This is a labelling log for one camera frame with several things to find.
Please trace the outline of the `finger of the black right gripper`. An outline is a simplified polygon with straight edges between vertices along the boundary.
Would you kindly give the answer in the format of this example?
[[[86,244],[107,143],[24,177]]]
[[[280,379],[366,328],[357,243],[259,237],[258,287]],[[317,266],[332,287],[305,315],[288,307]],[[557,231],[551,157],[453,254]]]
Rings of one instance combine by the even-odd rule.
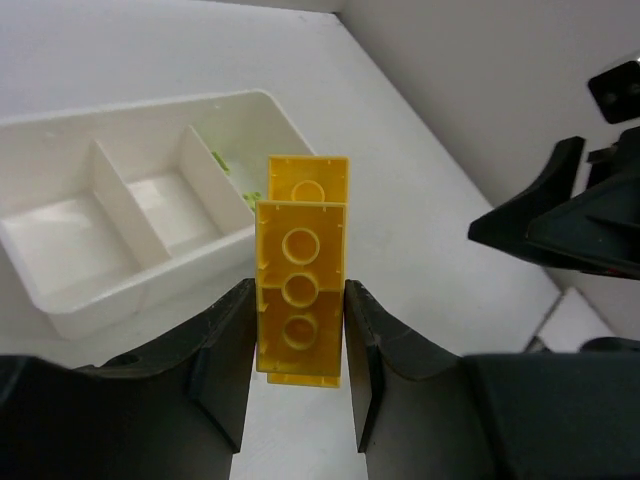
[[[639,140],[584,154],[559,141],[520,194],[474,220],[468,238],[538,266],[639,277]]]

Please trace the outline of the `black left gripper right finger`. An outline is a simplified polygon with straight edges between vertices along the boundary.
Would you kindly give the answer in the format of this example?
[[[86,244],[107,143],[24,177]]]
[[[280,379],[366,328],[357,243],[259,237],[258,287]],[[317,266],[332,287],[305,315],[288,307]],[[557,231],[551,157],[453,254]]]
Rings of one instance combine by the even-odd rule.
[[[635,479],[639,345],[457,356],[345,285],[357,449],[372,479]]]

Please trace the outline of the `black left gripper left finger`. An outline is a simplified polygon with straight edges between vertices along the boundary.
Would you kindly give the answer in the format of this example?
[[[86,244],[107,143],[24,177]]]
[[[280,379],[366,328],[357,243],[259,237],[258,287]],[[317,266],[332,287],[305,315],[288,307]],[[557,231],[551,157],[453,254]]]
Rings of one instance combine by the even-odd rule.
[[[1,359],[5,479],[226,479],[244,432],[256,288],[106,364]]]

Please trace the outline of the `yellow lego brick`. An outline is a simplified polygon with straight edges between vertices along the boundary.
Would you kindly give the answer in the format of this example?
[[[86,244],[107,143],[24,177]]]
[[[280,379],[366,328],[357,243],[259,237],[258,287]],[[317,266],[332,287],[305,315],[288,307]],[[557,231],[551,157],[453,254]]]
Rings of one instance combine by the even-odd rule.
[[[271,384],[341,382],[349,160],[272,155],[255,207],[256,369]]]

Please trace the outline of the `light green lego plate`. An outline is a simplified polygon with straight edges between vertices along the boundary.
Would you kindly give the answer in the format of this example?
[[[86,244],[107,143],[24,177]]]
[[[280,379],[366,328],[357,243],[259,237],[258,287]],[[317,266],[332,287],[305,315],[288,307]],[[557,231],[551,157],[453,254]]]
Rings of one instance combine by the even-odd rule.
[[[259,191],[243,193],[242,197],[251,209],[254,209],[256,203],[262,199],[262,195]]]

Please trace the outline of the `light green lego block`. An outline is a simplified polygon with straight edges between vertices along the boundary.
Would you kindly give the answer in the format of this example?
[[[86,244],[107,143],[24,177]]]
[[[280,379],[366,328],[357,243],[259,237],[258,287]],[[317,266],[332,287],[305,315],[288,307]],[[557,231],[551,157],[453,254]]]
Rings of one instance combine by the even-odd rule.
[[[216,160],[216,162],[219,164],[219,166],[224,171],[224,173],[226,175],[229,175],[230,174],[230,168],[229,168],[228,164],[226,163],[226,161],[222,158],[222,156],[218,152],[216,152],[214,150],[211,151],[211,155]]]

